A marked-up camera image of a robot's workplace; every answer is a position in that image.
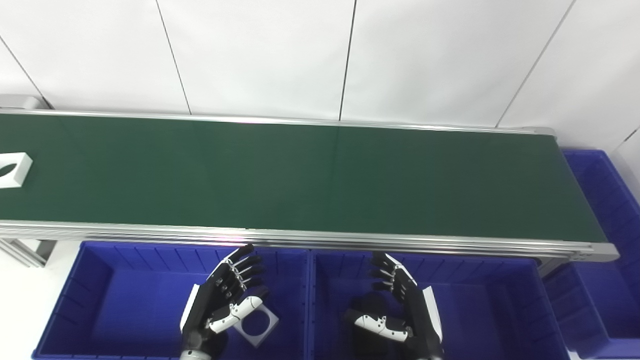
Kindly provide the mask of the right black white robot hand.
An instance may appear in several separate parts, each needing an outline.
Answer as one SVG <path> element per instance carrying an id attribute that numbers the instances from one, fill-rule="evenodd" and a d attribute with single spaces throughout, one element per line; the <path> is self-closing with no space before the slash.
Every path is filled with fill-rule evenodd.
<path id="1" fill-rule="evenodd" d="M 373 251 L 370 271 L 375 291 L 387 291 L 402 305 L 403 318 L 356 309 L 346 310 L 346 321 L 378 338 L 395 342 L 409 360 L 443 360 L 442 328 L 437 306 L 429 306 L 435 299 L 430 287 L 419 287 L 402 262 L 384 251 Z"/>

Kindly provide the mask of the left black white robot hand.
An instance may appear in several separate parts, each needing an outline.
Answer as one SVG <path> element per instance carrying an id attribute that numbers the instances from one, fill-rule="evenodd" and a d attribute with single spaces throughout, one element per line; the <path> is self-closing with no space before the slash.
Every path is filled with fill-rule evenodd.
<path id="1" fill-rule="evenodd" d="M 270 291 L 260 275 L 262 257 L 245 244 L 224 257 L 205 282 L 194 285 L 180 321 L 181 360 L 218 360 L 227 331 L 263 305 Z"/>

